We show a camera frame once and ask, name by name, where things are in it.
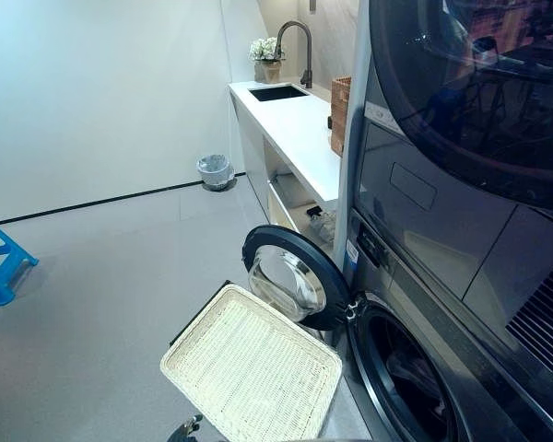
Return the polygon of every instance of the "small trash can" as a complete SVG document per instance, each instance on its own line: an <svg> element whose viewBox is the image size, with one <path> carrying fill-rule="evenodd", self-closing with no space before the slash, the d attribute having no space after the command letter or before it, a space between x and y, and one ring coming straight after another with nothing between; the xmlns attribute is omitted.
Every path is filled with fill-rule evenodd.
<svg viewBox="0 0 553 442"><path fill-rule="evenodd" d="M196 168L211 191L226 188L234 177L233 166L225 155L203 157L196 162Z"/></svg>

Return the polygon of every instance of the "blue plastic stool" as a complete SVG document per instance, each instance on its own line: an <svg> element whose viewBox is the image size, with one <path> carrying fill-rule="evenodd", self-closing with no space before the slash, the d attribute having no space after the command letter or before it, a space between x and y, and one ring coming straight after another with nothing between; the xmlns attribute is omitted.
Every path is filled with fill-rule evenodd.
<svg viewBox="0 0 553 442"><path fill-rule="evenodd" d="M37 265L39 260L30 256L2 230L0 230L0 239L4 241L4 244L0 246L0 256L7 255L0 263L0 306L3 306L15 297L8 284L20 264L26 260L30 265Z"/></svg>

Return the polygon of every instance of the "gray floor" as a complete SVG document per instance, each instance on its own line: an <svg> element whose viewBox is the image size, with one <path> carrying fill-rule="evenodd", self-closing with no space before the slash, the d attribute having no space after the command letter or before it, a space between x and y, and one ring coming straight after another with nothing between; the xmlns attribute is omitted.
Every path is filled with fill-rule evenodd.
<svg viewBox="0 0 553 442"><path fill-rule="evenodd" d="M196 410L159 360L226 279L247 286L241 245L265 222L240 177L4 226L41 263L0 308L0 441L166 440ZM357 427L340 390L327 436Z"/></svg>

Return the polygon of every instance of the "baseboard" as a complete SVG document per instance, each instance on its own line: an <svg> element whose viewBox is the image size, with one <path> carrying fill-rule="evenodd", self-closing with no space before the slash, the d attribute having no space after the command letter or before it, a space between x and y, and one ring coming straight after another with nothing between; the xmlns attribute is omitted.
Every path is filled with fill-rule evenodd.
<svg viewBox="0 0 553 442"><path fill-rule="evenodd" d="M246 172L236 173L236 177L241 177L245 174L246 174ZM112 198L107 198L105 200L98 200L98 201L93 201L93 202L90 202L90 203L68 205L67 207L61 207L59 209L46 210L44 212L38 212L36 214L16 216L14 218L3 219L3 220L0 221L0 225L1 224L7 224L7 223L15 223L17 221L23 221L25 219L36 218L38 216L59 214L60 212L67 212L68 210L83 209L85 207L91 207L92 205L112 203L113 201L120 201L120 200L126 200L128 198L135 198L136 196L150 195L151 193L174 191L176 189L181 189L183 187L197 186L199 184L203 184L203 182L202 181L185 182L184 184L177 184L175 186L162 187L160 189L153 189L151 191L144 191L144 192L138 192L138 193L131 193L131 194L128 194L128 195L115 196L115 197L112 197Z"/></svg>

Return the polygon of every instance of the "open shelf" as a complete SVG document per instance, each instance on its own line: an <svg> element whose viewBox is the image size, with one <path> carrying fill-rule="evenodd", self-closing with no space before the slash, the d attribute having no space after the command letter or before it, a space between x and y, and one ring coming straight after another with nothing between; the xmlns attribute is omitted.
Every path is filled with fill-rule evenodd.
<svg viewBox="0 0 553 442"><path fill-rule="evenodd" d="M309 239L328 256L332 257L334 253L333 241L325 241L313 229L310 224L311 218L307 215L307 210L316 204L311 198L301 194L302 186L295 182L292 174L284 176L275 176L268 182L268 208L269 221L271 224L288 227L301 233ZM294 195L294 201L287 195Z"/></svg>

